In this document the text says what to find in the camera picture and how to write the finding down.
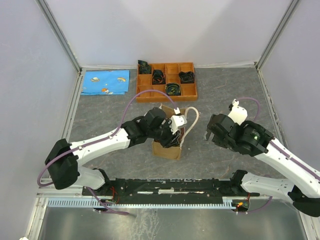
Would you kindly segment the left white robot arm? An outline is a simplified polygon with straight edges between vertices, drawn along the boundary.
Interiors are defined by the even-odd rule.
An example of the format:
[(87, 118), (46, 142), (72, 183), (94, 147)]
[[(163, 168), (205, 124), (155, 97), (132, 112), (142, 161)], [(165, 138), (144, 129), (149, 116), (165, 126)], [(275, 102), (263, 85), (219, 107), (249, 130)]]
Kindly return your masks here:
[(52, 185), (57, 190), (79, 185), (106, 195), (111, 189), (107, 174), (102, 169), (85, 167), (86, 163), (105, 154), (143, 144), (147, 139), (169, 148), (186, 124), (185, 116), (179, 111), (167, 117), (161, 108), (154, 107), (145, 115), (126, 121), (105, 134), (71, 143), (60, 139), (45, 160)]

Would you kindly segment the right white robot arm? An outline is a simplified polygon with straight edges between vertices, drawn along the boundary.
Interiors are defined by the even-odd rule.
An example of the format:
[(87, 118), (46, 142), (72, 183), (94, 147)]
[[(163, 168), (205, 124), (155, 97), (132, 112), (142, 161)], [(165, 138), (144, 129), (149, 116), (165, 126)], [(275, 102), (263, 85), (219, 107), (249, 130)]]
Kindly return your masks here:
[(222, 148), (260, 160), (281, 173), (283, 179), (258, 176), (245, 170), (234, 173), (229, 183), (236, 196), (244, 192), (267, 195), (291, 203), (300, 212), (320, 215), (320, 172), (290, 152), (263, 126), (244, 120), (236, 123), (224, 114), (213, 114), (205, 139)]

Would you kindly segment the canvas tote bag cat print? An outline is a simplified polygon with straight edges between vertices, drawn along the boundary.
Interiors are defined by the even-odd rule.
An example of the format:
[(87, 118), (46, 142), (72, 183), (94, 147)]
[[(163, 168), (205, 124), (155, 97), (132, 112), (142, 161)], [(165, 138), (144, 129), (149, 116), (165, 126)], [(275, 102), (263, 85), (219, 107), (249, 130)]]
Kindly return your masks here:
[(194, 111), (196, 114), (195, 120), (193, 121), (193, 123), (188, 129), (184, 127), (182, 128), (182, 130), (178, 132), (177, 138), (173, 141), (173, 144), (171, 144), (170, 147), (165, 148), (159, 142), (154, 140), (151, 144), (152, 154), (154, 156), (161, 157), (168, 160), (180, 160), (183, 144), (186, 140), (186, 137), (190, 133), (190, 131), (193, 129), (193, 127), (197, 124), (200, 116), (199, 111), (193, 106), (183, 108), (180, 111), (182, 115), (185, 116), (185, 118), (187, 118), (189, 111)]

